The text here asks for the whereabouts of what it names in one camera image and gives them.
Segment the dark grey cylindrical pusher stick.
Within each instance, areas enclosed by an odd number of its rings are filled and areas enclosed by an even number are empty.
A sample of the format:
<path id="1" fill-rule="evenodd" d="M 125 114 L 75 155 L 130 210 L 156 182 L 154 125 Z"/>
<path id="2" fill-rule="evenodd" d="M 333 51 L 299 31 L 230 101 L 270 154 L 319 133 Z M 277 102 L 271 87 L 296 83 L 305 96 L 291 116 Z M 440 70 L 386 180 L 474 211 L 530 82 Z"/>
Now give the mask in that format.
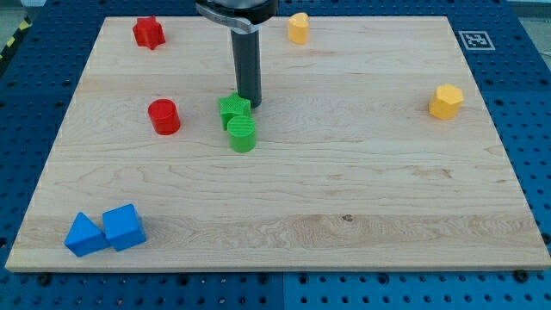
<path id="1" fill-rule="evenodd" d="M 255 109 L 262 102 L 259 32 L 239 34 L 232 30 L 231 38 L 238 95 Z"/>

